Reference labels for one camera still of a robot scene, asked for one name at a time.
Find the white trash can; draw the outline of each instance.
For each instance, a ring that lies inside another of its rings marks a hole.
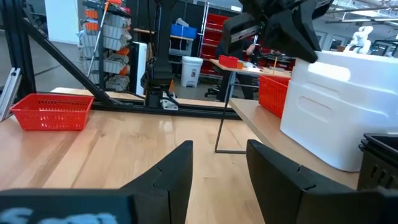
[[[196,87],[198,85],[200,68],[202,64],[202,58],[189,56],[182,57],[181,86]]]

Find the white wall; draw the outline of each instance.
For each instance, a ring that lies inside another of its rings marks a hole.
[[[77,0],[45,0],[47,27],[51,41],[78,44],[79,31]]]

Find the red container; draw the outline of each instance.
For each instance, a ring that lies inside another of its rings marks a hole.
[[[238,66],[238,60],[239,59],[236,57],[220,55],[218,63],[228,68],[236,68]]]
[[[92,96],[30,94],[11,111],[23,130],[82,130],[93,103]]]
[[[278,118],[282,118],[284,112],[289,80],[284,77],[259,77],[259,104]]]

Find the metal table leg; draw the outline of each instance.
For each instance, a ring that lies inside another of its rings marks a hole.
[[[219,129],[218,129],[217,140],[216,140],[216,146],[215,146],[215,148],[214,148],[214,152],[215,152],[215,153],[246,154],[246,151],[217,150],[218,142],[219,142],[220,136],[221,136],[221,130],[223,129],[225,111],[226,111],[226,108],[228,107],[228,102],[229,102],[229,99],[232,97],[233,88],[234,88],[234,86],[235,86],[235,77],[236,77],[236,72],[233,72],[233,73],[229,76],[229,82],[228,82],[228,86],[227,86],[226,94],[225,94],[225,105],[224,105],[223,115],[221,116],[221,123],[220,123],[220,127],[219,127]]]

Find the white plastic bin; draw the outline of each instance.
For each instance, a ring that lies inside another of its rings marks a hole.
[[[321,73],[359,86],[377,90],[394,90],[398,93],[396,58],[376,55],[347,54],[343,52],[316,52],[318,61],[311,64],[297,59],[292,72],[292,81],[308,82],[309,75]]]
[[[361,108],[289,82],[280,130],[339,170],[360,170],[362,152],[358,144],[364,133],[397,129],[396,113]]]
[[[200,68],[202,64],[202,58],[189,56],[182,57],[181,86],[196,87],[198,85]]]
[[[280,130],[327,164],[358,171],[363,134],[398,131],[398,60],[317,55],[313,64],[296,60]]]

